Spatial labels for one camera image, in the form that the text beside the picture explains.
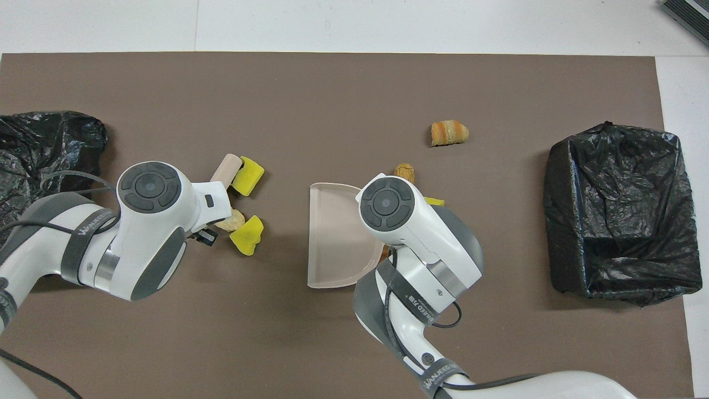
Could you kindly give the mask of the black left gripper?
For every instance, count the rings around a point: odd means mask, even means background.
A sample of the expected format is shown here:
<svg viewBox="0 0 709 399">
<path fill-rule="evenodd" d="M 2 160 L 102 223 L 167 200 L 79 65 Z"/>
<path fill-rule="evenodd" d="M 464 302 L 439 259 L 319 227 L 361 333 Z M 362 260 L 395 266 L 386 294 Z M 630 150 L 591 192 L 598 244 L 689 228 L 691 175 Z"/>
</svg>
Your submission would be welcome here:
<svg viewBox="0 0 709 399">
<path fill-rule="evenodd" d="M 208 247 L 212 247 L 215 244 L 219 235 L 215 230 L 210 229 L 208 225 L 205 225 L 196 226 L 190 229 L 188 237 L 193 238 L 193 240 L 195 240 L 196 242 L 200 242 L 204 245 L 207 245 Z"/>
</svg>

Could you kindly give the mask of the pale bread chunk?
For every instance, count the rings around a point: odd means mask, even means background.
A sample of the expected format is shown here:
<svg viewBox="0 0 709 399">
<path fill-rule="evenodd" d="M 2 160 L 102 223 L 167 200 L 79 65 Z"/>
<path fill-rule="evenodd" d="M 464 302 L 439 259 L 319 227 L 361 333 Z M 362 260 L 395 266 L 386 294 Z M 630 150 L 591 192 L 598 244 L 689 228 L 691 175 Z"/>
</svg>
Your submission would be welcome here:
<svg viewBox="0 0 709 399">
<path fill-rule="evenodd" d="M 243 226 L 245 222 L 246 220 L 243 213 L 241 213 L 237 209 L 231 209 L 230 217 L 224 219 L 223 221 L 215 222 L 213 225 L 218 229 L 231 233 L 240 229 L 240 227 Z"/>
</svg>

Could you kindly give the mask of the yellow sponge with green edge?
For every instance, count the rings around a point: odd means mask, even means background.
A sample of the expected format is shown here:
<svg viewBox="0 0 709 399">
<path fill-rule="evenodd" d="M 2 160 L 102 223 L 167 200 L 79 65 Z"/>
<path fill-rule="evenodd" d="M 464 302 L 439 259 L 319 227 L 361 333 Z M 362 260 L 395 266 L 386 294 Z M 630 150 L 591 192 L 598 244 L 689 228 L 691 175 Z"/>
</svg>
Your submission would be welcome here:
<svg viewBox="0 0 709 399">
<path fill-rule="evenodd" d="M 264 224 L 258 216 L 253 215 L 245 224 L 229 234 L 231 242 L 245 256 L 255 254 L 256 246 L 263 237 Z"/>
</svg>

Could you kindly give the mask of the beige brush with black bristles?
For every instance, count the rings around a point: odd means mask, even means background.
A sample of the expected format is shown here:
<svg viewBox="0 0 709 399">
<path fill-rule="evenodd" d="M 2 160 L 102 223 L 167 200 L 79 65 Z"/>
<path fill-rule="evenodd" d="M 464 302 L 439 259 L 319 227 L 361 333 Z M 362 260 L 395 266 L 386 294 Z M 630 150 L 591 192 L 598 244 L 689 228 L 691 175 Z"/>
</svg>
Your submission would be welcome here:
<svg viewBox="0 0 709 399">
<path fill-rule="evenodd" d="M 242 166 L 243 161 L 239 156 L 226 154 L 209 181 L 220 182 L 225 189 L 228 189 Z"/>
</svg>

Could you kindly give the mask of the notched yellow sponge piece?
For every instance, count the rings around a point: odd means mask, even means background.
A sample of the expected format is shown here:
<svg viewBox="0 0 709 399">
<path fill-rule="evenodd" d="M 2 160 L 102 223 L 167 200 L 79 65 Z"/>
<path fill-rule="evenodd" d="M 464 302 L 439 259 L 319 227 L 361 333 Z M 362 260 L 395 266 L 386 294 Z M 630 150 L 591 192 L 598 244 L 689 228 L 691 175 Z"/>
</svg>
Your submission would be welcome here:
<svg viewBox="0 0 709 399">
<path fill-rule="evenodd" d="M 230 187 L 243 196 L 250 196 L 264 175 L 265 169 L 250 157 L 240 156 L 242 165 L 235 174 Z"/>
</svg>

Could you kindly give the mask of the beige plastic dustpan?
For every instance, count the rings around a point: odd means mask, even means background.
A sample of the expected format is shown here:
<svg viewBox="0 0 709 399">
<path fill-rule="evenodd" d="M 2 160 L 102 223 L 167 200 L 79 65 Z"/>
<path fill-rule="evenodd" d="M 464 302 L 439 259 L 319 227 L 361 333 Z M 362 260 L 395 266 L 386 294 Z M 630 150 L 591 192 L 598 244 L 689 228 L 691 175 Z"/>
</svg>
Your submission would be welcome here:
<svg viewBox="0 0 709 399">
<path fill-rule="evenodd" d="M 307 284 L 333 289 L 357 283 L 380 260 L 383 243 L 359 215 L 359 187 L 317 182 L 310 186 Z"/>
</svg>

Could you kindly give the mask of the orange striped croissant piece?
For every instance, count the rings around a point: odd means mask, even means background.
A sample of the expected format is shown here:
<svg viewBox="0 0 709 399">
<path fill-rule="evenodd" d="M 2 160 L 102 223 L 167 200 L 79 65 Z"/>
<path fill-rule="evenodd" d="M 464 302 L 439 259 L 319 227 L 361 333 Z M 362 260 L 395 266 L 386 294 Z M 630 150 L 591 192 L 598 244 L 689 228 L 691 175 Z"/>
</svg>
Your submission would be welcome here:
<svg viewBox="0 0 709 399">
<path fill-rule="evenodd" d="M 444 120 L 432 123 L 430 126 L 431 146 L 448 146 L 465 143 L 469 136 L 469 129 L 457 120 Z"/>
</svg>

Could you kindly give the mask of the black bag lined bin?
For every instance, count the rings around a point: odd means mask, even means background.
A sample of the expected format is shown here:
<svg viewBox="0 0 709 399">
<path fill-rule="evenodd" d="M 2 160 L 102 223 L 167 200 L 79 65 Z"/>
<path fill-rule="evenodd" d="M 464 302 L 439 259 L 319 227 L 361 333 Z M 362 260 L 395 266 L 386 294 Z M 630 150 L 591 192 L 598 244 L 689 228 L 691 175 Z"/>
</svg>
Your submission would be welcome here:
<svg viewBox="0 0 709 399">
<path fill-rule="evenodd" d="M 675 134 L 606 121 L 569 136 L 549 150 L 542 200 L 556 291 L 649 306 L 702 289 Z"/>
<path fill-rule="evenodd" d="M 44 187 L 41 180 L 61 170 L 99 176 L 108 131 L 96 117 L 76 111 L 0 115 L 0 227 L 17 221 L 46 195 L 97 189 L 86 177 L 61 175 Z"/>
</svg>

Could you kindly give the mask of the brown table mat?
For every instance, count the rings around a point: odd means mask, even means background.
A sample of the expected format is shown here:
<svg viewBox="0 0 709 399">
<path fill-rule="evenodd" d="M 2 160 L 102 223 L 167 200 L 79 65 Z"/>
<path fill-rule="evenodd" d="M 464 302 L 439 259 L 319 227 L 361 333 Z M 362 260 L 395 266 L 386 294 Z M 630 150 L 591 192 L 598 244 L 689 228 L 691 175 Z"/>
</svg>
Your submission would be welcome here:
<svg viewBox="0 0 709 399">
<path fill-rule="evenodd" d="M 87 399 L 423 399 L 358 323 L 352 287 L 311 289 L 309 187 L 362 187 L 401 162 L 475 233 L 484 274 L 456 328 L 427 338 L 474 381 L 586 370 L 640 397 L 693 396 L 682 298 L 587 300 L 549 280 L 543 179 L 558 141 L 611 121 L 663 130 L 651 57 L 5 54 L 0 114 L 74 110 L 104 122 L 101 176 L 141 161 L 210 178 L 227 152 L 266 170 L 234 207 L 264 234 L 189 242 L 159 293 L 124 301 L 48 278 L 0 348 Z M 465 143 L 431 146 L 457 120 Z"/>
</svg>

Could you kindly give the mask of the dark ribbed panel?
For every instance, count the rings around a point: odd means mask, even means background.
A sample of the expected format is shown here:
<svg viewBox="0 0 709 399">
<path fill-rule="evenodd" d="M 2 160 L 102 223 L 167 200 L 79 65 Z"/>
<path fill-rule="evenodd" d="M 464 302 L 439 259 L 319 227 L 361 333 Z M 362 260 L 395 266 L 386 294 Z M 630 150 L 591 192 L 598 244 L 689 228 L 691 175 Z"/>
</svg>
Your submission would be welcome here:
<svg viewBox="0 0 709 399">
<path fill-rule="evenodd" d="M 709 0 L 660 0 L 661 9 L 709 47 Z"/>
</svg>

